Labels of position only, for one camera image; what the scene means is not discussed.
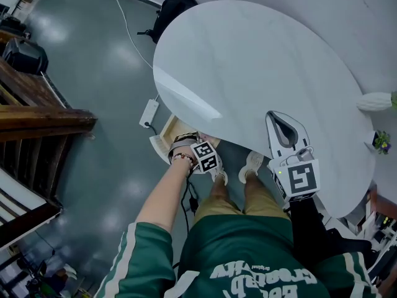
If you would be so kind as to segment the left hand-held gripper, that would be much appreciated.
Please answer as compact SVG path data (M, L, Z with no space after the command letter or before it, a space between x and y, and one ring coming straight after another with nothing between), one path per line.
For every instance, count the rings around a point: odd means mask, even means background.
M190 147L196 160L190 162L189 174L205 174L220 165L220 159L215 150L219 143L219 138L203 135L200 132L183 133L178 135L171 144L168 153L169 162L173 161L176 148Z

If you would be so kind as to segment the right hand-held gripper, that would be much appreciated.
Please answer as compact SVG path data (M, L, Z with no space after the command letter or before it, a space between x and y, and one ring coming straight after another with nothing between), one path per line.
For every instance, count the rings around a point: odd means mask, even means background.
M305 127L287 114L269 111L265 118L272 157L267 167L284 203L302 201L320 190L319 161Z

